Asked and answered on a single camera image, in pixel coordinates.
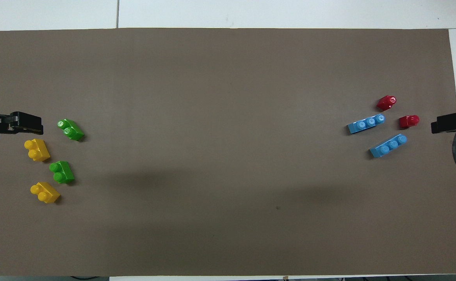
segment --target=white table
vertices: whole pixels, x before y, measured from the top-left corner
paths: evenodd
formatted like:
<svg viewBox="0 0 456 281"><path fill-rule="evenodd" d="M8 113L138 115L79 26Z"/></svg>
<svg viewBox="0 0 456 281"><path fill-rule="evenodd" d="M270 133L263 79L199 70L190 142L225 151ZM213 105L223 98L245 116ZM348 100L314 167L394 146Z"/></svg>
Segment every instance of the white table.
<svg viewBox="0 0 456 281"><path fill-rule="evenodd" d="M456 87L456 0L0 0L0 30L116 27L448 28ZM451 153L450 146L448 151L441 153ZM176 279L282 277L205 276ZM143 280L141 277L116 279ZM171 278L156 276L153 279Z"/></svg>

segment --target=green lego brick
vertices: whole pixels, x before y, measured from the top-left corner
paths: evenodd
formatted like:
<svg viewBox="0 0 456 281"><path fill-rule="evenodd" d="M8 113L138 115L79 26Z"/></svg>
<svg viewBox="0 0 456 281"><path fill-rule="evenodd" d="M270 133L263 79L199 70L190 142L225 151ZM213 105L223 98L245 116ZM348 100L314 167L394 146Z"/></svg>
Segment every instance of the green lego brick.
<svg viewBox="0 0 456 281"><path fill-rule="evenodd" d="M77 124L75 124L74 121L70 119L63 119L58 121L58 128L62 129L64 135L74 141L78 141L84 136L82 130L77 126Z"/></svg>
<svg viewBox="0 0 456 281"><path fill-rule="evenodd" d="M75 179L71 172L69 163L66 161L58 161L51 163L49 165L49 170L55 173L53 174L53 179L57 183L69 183Z"/></svg>

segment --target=yellow lego brick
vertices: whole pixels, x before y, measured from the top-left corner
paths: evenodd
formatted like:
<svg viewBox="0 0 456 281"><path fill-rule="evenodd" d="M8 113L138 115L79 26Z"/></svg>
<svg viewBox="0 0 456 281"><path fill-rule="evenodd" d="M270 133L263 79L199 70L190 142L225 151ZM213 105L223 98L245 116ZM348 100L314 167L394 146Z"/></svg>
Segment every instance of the yellow lego brick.
<svg viewBox="0 0 456 281"><path fill-rule="evenodd" d="M44 203L53 203L60 197L60 194L45 181L32 185L32 187L30 187L30 193L36 194L37 199Z"/></svg>
<svg viewBox="0 0 456 281"><path fill-rule="evenodd" d="M28 149L28 156L34 161L44 161L51 157L42 139L27 140L23 146Z"/></svg>

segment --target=brown paper mat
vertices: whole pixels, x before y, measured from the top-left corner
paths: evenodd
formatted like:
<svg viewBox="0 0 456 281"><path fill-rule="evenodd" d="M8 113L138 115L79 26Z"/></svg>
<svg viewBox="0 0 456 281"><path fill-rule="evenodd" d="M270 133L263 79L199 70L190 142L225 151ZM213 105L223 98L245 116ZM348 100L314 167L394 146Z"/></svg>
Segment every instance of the brown paper mat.
<svg viewBox="0 0 456 281"><path fill-rule="evenodd" d="M386 94L385 124L347 133ZM36 135L1 136L1 275L456 273L452 135L429 125L456 111L447 30L0 32L17 110L76 180L27 157Z"/></svg>

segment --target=lego stud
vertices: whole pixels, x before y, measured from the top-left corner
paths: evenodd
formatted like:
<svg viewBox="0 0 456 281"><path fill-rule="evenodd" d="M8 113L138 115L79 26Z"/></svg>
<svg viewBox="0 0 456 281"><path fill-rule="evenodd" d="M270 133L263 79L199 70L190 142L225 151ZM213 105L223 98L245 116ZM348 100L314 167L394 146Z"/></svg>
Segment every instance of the lego stud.
<svg viewBox="0 0 456 281"><path fill-rule="evenodd" d="M53 174L53 179L58 183L59 181L63 180L63 174L55 173L55 174Z"/></svg>
<svg viewBox="0 0 456 281"><path fill-rule="evenodd" d="M37 199L39 199L39 201L44 201L48 198L48 195L46 194L46 192L39 192L39 194L37 194Z"/></svg>
<svg viewBox="0 0 456 281"><path fill-rule="evenodd" d="M376 120L374 120L374 118L367 118L365 124L367 124L367 127L372 127L376 124Z"/></svg>
<svg viewBox="0 0 456 281"><path fill-rule="evenodd" d="M387 144L387 146L389 146L389 149L395 149L398 147L398 143L395 140L392 140Z"/></svg>
<svg viewBox="0 0 456 281"><path fill-rule="evenodd" d="M39 156L39 153L36 150L34 150L34 149L29 150L28 158L35 159L37 156Z"/></svg>
<svg viewBox="0 0 456 281"><path fill-rule="evenodd" d="M34 149L36 147L36 143L32 142L31 140L27 140L24 144L23 147L26 149Z"/></svg>
<svg viewBox="0 0 456 281"><path fill-rule="evenodd" d="M64 128L68 127L68 126L69 126L68 122L65 122L63 120L58 121L58 128L64 129Z"/></svg>
<svg viewBox="0 0 456 281"><path fill-rule="evenodd" d="M396 98L394 96L383 96L379 102L377 107L381 110L388 110L396 103Z"/></svg>
<svg viewBox="0 0 456 281"><path fill-rule="evenodd" d="M360 122L356 123L356 126L359 130L363 130L363 129L365 129L365 122L360 121Z"/></svg>
<svg viewBox="0 0 456 281"><path fill-rule="evenodd" d="M400 122L400 128L409 128L412 126L415 126L419 123L419 116L417 115L407 115L404 116L400 119L398 119Z"/></svg>
<svg viewBox="0 0 456 281"><path fill-rule="evenodd" d="M73 135L73 130L71 128L65 128L63 129L63 133L68 137L71 137Z"/></svg>
<svg viewBox="0 0 456 281"><path fill-rule="evenodd" d="M61 169L62 169L62 167L60 165L58 165L58 163L56 163L56 162L49 164L49 170L52 171L53 173L60 171Z"/></svg>
<svg viewBox="0 0 456 281"><path fill-rule="evenodd" d="M379 154L382 156L382 155L385 155L389 152L389 147L387 146L380 146L379 147Z"/></svg>
<svg viewBox="0 0 456 281"><path fill-rule="evenodd" d="M32 187L30 187L30 193L39 194L39 192L41 192L41 187L38 185L32 185Z"/></svg>
<svg viewBox="0 0 456 281"><path fill-rule="evenodd" d="M399 135L397 138L396 138L396 141L399 143L399 144L404 144L407 142L407 137L405 137L404 135Z"/></svg>

